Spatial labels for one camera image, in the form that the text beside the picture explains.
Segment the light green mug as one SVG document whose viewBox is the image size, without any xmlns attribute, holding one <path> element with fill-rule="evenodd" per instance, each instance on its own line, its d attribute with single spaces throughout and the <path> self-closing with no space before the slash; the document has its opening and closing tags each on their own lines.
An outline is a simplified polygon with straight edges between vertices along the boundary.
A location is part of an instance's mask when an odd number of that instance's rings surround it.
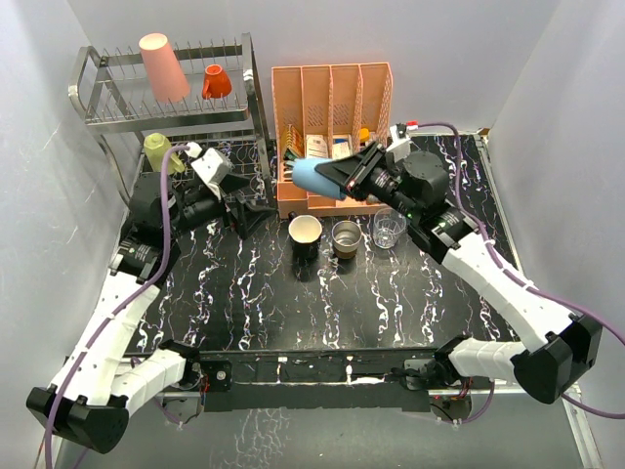
<svg viewBox="0 0 625 469">
<path fill-rule="evenodd" d="M 163 157 L 171 147 L 171 142 L 161 133 L 151 133 L 145 137 L 143 149 L 152 171 L 159 172 L 161 170 Z M 185 165 L 178 154 L 174 152 L 169 158 L 167 173 L 173 175 L 182 174 L 185 171 Z"/>
</svg>

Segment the blue plastic cup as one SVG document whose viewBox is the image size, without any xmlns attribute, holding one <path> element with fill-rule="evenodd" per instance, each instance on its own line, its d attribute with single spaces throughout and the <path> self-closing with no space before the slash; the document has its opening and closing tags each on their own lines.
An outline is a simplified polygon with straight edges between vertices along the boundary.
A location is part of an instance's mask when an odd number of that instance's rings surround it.
<svg viewBox="0 0 625 469">
<path fill-rule="evenodd" d="M 296 187 L 306 192 L 334 200 L 344 200 L 347 196 L 341 191 L 340 187 L 316 171 L 316 167 L 319 164 L 326 162 L 329 162 L 329 159 L 317 157 L 301 158 L 294 161 L 291 176 L 292 182 Z"/>
</svg>

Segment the black mug white inside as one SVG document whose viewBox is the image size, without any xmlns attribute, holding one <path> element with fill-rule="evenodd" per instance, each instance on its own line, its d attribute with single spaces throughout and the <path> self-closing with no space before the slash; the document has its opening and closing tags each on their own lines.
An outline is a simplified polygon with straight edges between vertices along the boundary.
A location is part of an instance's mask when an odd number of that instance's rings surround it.
<svg viewBox="0 0 625 469">
<path fill-rule="evenodd" d="M 288 235 L 293 256 L 298 261 L 309 261 L 318 254 L 323 227 L 312 215 L 288 214 Z"/>
</svg>

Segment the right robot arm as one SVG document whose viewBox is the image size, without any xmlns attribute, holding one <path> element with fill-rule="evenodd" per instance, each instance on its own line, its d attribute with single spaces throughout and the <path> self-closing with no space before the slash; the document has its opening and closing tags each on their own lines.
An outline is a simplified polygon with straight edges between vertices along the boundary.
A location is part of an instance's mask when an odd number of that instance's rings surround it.
<svg viewBox="0 0 625 469">
<path fill-rule="evenodd" d="M 353 156 L 321 162 L 314 171 L 340 195 L 373 195 L 401 214 L 417 247 L 469 284 L 519 338 L 497 342 L 459 335 L 408 377 L 449 388 L 469 377 L 506 380 L 542 404 L 553 403 L 594 365 L 602 326 L 540 296 L 509 263 L 494 261 L 492 242 L 448 201 L 448 175 L 436 155 L 413 151 L 396 167 L 390 160 L 382 146 L 371 144 Z"/>
</svg>

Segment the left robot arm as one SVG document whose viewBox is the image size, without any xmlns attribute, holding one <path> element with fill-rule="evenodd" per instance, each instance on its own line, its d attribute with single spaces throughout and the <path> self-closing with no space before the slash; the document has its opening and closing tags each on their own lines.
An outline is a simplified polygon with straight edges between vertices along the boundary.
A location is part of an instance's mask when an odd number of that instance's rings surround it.
<svg viewBox="0 0 625 469">
<path fill-rule="evenodd" d="M 198 350 L 173 340 L 126 372 L 118 367 L 178 260 L 179 236 L 223 219 L 246 238 L 269 217 L 271 208 L 240 195 L 250 181 L 232 173 L 195 176 L 180 185 L 160 172 L 138 178 L 93 315 L 50 384 L 32 388 L 26 399 L 44 428 L 47 458 L 55 437 L 107 453 L 130 417 L 161 391 L 173 385 L 195 389 L 205 381 Z"/>
</svg>

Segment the clear faceted glass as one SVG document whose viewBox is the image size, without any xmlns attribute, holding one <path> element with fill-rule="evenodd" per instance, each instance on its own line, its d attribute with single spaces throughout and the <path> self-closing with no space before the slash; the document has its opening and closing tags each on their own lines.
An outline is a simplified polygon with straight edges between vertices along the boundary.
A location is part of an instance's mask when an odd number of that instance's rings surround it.
<svg viewBox="0 0 625 469">
<path fill-rule="evenodd" d="M 373 219 L 372 237 L 382 249 L 394 247 L 406 229 L 406 218 L 392 208 L 379 210 Z"/>
</svg>

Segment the cream and brown tumbler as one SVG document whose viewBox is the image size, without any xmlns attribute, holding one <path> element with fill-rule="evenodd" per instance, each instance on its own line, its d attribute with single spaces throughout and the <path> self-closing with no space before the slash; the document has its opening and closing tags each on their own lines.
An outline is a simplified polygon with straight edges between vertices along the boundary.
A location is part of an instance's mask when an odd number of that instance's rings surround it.
<svg viewBox="0 0 625 469">
<path fill-rule="evenodd" d="M 357 223 L 344 220 L 332 228 L 332 247 L 334 254 L 340 259 L 352 259 L 357 252 L 362 231 Z"/>
</svg>

